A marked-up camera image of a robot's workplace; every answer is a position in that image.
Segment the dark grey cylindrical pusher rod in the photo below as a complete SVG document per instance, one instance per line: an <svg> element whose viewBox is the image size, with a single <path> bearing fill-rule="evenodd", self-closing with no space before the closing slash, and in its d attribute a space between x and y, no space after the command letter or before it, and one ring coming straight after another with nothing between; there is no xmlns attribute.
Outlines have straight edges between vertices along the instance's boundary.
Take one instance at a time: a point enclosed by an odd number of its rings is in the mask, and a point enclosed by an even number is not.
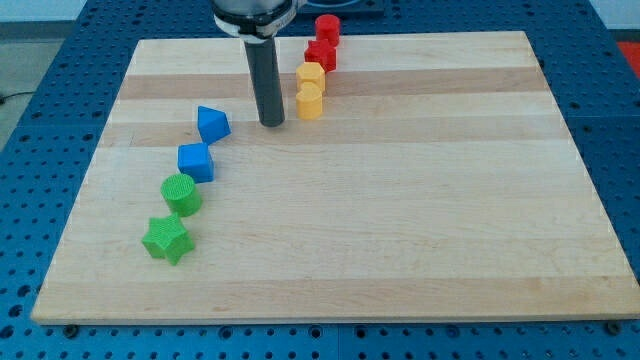
<svg viewBox="0 0 640 360"><path fill-rule="evenodd" d="M275 40L246 43L245 52L256 101L259 122L278 127L285 120Z"/></svg>

